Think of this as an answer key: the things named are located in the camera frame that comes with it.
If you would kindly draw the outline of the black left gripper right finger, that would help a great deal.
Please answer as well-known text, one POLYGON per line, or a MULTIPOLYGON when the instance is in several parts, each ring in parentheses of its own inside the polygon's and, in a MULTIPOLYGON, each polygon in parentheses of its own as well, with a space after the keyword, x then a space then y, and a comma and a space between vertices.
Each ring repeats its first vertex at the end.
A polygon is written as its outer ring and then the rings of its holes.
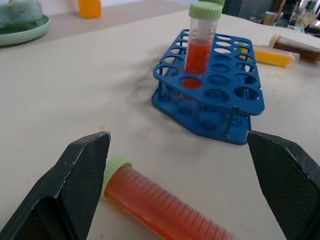
POLYGON ((320 166, 297 143, 258 131, 246 140, 259 185, 288 240, 320 238, 320 166))

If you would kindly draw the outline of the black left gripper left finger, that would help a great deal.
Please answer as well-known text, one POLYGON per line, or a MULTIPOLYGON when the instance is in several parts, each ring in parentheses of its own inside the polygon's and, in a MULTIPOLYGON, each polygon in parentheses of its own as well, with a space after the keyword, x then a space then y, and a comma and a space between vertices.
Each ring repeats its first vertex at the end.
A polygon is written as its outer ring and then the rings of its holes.
POLYGON ((111 135, 70 143, 0 232, 2 240, 85 240, 102 193, 111 135))

